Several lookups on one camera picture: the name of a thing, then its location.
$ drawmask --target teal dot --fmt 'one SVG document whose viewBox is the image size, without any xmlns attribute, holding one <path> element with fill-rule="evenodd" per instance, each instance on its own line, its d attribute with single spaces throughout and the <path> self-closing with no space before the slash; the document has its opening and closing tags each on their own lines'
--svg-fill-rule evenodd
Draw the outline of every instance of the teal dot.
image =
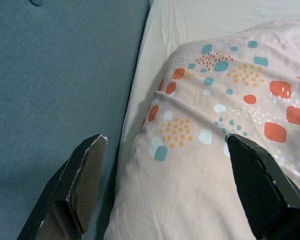
<svg viewBox="0 0 300 240">
<path fill-rule="evenodd" d="M 205 86 L 211 86 L 212 84 L 214 84 L 214 79 L 213 79 L 212 77 L 206 77 L 206 78 L 204 79 L 203 84 L 204 84 Z"/>
<path fill-rule="evenodd" d="M 268 59 L 266 57 L 261 57 L 261 56 L 255 56 L 253 59 L 253 62 L 255 64 L 259 64 L 265 67 L 268 67 L 269 63 L 268 63 Z"/>
<path fill-rule="evenodd" d="M 258 47 L 258 42 L 257 41 L 249 41 L 248 42 L 248 48 L 256 49 L 257 47 Z"/>
<path fill-rule="evenodd" d="M 228 69 L 228 62 L 227 61 L 218 61 L 213 68 L 215 72 L 223 72 Z"/>
<path fill-rule="evenodd" d="M 168 148 L 166 146 L 159 146 L 154 154 L 154 159 L 163 162 L 167 156 Z"/>
<path fill-rule="evenodd" d="M 188 64 L 188 69 L 194 69 L 195 67 L 196 67 L 196 64 L 194 64 L 194 63 Z"/>
<path fill-rule="evenodd" d="M 204 45 L 202 48 L 202 54 L 209 54 L 212 50 L 212 44 Z"/>
<path fill-rule="evenodd" d="M 238 47 L 237 46 L 232 46 L 232 47 L 230 47 L 230 50 L 232 52 L 236 52 L 236 51 L 238 51 Z"/>
<path fill-rule="evenodd" d="M 232 89 L 228 88 L 227 90 L 225 90 L 225 93 L 232 95 L 234 93 L 234 91 L 232 91 Z"/>
</svg>

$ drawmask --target pillow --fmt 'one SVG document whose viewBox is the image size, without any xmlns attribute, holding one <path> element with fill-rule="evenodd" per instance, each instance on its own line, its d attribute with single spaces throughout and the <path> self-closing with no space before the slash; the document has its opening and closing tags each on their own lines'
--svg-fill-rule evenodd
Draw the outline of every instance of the pillow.
<svg viewBox="0 0 300 240">
<path fill-rule="evenodd" d="M 119 180 L 105 239 L 255 239 L 225 135 L 300 187 L 300 20 L 190 42 L 169 58 Z"/>
</svg>

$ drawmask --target polka dot pattern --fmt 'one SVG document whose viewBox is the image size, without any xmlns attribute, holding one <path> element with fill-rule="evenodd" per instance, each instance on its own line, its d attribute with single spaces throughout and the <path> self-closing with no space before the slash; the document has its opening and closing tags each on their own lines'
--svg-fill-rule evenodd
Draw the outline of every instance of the polka dot pattern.
<svg viewBox="0 0 300 240">
<path fill-rule="evenodd" d="M 158 133 L 161 135 L 163 143 L 171 149 L 183 147 L 186 142 L 193 140 L 193 136 L 190 135 L 190 124 L 191 120 L 188 118 L 175 117 L 172 121 L 162 123 Z"/>
<path fill-rule="evenodd" d="M 216 54 L 203 54 L 202 57 L 197 58 L 195 61 L 199 65 L 203 65 L 207 71 L 221 72 L 225 71 L 228 68 L 228 62 L 233 60 L 233 57 L 217 52 Z"/>
<path fill-rule="evenodd" d="M 233 119 L 225 120 L 223 117 L 219 117 L 218 121 L 214 122 L 214 125 L 221 129 L 223 134 L 236 133 L 248 136 L 246 131 L 243 131 L 242 126 L 240 124 L 236 124 Z"/>
<path fill-rule="evenodd" d="M 253 64 L 243 64 L 228 73 L 227 77 L 232 77 L 235 83 L 242 83 L 244 86 L 258 87 L 265 83 L 261 77 L 262 67 Z"/>
</svg>

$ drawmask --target teal surface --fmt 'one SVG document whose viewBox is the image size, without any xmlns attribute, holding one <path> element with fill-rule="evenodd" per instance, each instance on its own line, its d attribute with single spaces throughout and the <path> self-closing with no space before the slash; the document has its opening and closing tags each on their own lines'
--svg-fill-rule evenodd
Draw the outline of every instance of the teal surface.
<svg viewBox="0 0 300 240">
<path fill-rule="evenodd" d="M 255 56 L 253 59 L 253 62 L 255 64 L 259 64 L 259 65 L 265 66 L 265 67 L 268 67 L 268 65 L 269 65 L 268 59 L 266 57 L 261 57 L 261 56 Z"/>
<path fill-rule="evenodd" d="M 109 139 L 85 240 L 102 239 L 148 0 L 0 0 L 0 240 L 74 148 Z"/>
<path fill-rule="evenodd" d="M 212 50 L 212 44 L 204 45 L 202 48 L 202 54 L 209 54 Z"/>
<path fill-rule="evenodd" d="M 223 71 L 225 71 L 225 70 L 227 70 L 228 69 L 228 62 L 227 61 L 218 61 L 215 65 L 214 65 L 214 68 L 213 68 L 213 70 L 215 71 L 215 72 L 223 72 Z"/>
<path fill-rule="evenodd" d="M 168 148 L 166 146 L 159 146 L 154 155 L 154 159 L 163 162 L 167 156 Z"/>
<path fill-rule="evenodd" d="M 212 77 L 206 77 L 203 81 L 205 86 L 212 86 L 214 84 L 214 79 Z"/>
<path fill-rule="evenodd" d="M 249 41 L 248 42 L 248 48 L 256 49 L 257 47 L 258 47 L 258 42 L 257 41 Z"/>
</svg>

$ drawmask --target bed sheet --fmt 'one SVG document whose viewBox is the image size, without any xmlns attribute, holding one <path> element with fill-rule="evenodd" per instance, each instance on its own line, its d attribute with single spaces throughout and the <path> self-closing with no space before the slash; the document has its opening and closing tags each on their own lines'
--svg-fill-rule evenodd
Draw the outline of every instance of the bed sheet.
<svg viewBox="0 0 300 240">
<path fill-rule="evenodd" d="M 120 181 L 135 136 L 161 79 L 161 69 L 181 44 L 227 36 L 276 18 L 300 18 L 300 0 L 154 0 L 144 28 L 122 129 Z"/>
</svg>

